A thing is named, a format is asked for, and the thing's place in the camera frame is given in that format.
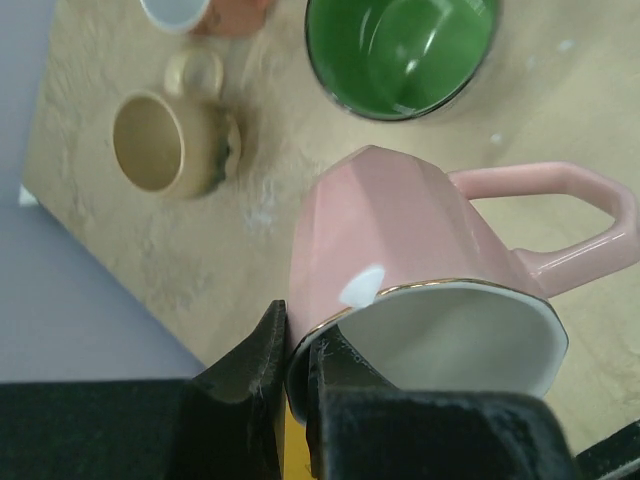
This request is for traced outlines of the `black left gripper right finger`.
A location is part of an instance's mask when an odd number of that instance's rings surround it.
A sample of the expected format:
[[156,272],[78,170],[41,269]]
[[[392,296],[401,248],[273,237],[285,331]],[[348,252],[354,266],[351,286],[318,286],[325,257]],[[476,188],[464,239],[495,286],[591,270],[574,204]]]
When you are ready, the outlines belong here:
[[316,479],[579,479],[546,404],[509,393],[405,391],[338,334],[311,348],[306,439]]

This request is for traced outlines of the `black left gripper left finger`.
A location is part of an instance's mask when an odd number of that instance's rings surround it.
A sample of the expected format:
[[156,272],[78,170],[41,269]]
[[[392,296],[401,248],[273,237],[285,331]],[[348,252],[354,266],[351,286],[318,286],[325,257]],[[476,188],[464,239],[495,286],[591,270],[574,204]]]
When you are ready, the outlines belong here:
[[5,479],[279,479],[283,301],[191,379],[9,383]]

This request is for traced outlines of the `pale pink faceted mug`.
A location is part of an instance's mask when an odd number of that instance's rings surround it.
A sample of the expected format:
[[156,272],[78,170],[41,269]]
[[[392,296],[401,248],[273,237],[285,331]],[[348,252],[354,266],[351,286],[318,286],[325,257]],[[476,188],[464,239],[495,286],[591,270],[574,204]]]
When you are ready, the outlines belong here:
[[[553,252],[507,248],[474,207],[562,194],[610,215]],[[624,185],[546,162],[446,173],[366,146],[324,172],[302,204],[289,277],[286,389],[309,415],[312,343],[341,334],[383,385],[542,397],[568,336],[550,299],[636,264],[639,205]]]

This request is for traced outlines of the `beige stoneware mug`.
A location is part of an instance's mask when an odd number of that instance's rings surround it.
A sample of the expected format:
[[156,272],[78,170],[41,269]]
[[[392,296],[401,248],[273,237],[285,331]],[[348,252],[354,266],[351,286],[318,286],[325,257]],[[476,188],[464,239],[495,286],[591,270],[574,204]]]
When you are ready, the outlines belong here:
[[187,45],[168,59],[159,86],[126,96],[114,115],[112,142],[131,184],[187,199],[214,191],[236,174],[241,133],[220,103],[223,82],[215,49]]

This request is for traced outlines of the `cream mug green inside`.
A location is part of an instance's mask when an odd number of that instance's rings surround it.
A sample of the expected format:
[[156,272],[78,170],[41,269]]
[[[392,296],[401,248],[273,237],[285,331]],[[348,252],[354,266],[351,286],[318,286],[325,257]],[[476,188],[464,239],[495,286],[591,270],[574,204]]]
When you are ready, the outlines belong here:
[[444,107],[474,79],[501,13],[499,1],[310,1],[307,55],[341,108],[367,120],[413,120]]

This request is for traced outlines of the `salmon pink ribbed mug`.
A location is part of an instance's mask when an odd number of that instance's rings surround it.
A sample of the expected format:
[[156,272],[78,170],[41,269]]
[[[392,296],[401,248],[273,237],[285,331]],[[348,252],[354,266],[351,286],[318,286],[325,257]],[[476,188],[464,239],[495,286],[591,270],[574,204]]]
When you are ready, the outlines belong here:
[[170,34],[248,36],[265,23],[270,0],[140,0],[149,21]]

